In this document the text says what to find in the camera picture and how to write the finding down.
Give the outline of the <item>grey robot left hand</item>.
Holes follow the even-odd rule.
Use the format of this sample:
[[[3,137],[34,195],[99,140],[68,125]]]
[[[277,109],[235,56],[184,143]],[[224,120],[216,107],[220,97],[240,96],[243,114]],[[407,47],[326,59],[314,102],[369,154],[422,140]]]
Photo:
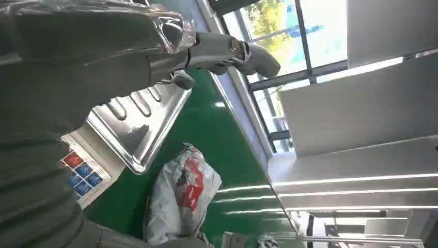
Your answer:
[[[1,1],[1,146],[51,143],[91,109],[175,71],[271,78],[264,48],[200,33],[181,14],[127,1]]]

